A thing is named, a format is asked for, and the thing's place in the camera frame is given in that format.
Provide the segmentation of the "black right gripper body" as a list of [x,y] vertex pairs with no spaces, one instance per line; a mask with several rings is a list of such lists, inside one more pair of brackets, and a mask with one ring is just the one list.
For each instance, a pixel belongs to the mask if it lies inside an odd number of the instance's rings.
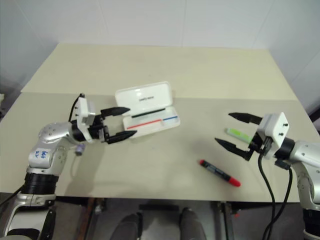
[[264,140],[260,137],[258,132],[256,132],[248,146],[249,151],[247,155],[251,157],[254,152],[262,156],[266,156],[272,147],[273,139],[267,136]]

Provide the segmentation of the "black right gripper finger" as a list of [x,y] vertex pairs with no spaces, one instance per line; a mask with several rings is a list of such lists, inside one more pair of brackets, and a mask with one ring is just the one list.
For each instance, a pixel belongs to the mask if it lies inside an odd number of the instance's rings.
[[252,153],[250,151],[245,151],[242,149],[237,148],[237,146],[231,142],[228,142],[226,140],[222,140],[220,138],[215,138],[215,140],[227,151],[242,157],[243,159],[245,159],[246,161],[249,161]]
[[231,112],[228,115],[235,118],[238,121],[241,121],[247,124],[253,123],[253,124],[259,125],[262,121],[261,117],[252,115],[249,113]]

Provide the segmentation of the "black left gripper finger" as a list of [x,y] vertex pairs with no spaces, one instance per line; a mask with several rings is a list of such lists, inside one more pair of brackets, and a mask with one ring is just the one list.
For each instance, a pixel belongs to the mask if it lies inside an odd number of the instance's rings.
[[108,136],[106,138],[106,142],[110,145],[110,144],[114,144],[114,143],[118,143],[121,141],[124,141],[130,137],[132,137],[133,135],[135,135],[137,133],[136,130],[127,130],[127,131],[122,131],[122,132],[118,132],[113,136]]
[[106,109],[102,109],[100,111],[101,113],[101,117],[102,118],[106,118],[106,117],[109,117],[109,116],[119,116],[119,115],[122,115],[126,112],[130,111],[129,108],[127,107],[111,107],[111,108],[106,108]]

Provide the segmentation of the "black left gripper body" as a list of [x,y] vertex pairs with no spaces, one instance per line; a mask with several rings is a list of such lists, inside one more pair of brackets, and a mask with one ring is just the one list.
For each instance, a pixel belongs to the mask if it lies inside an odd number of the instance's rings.
[[111,112],[109,110],[101,110],[100,114],[94,117],[93,123],[88,128],[92,139],[99,139],[100,142],[109,144],[109,128],[104,124],[104,120],[110,115],[110,113]]

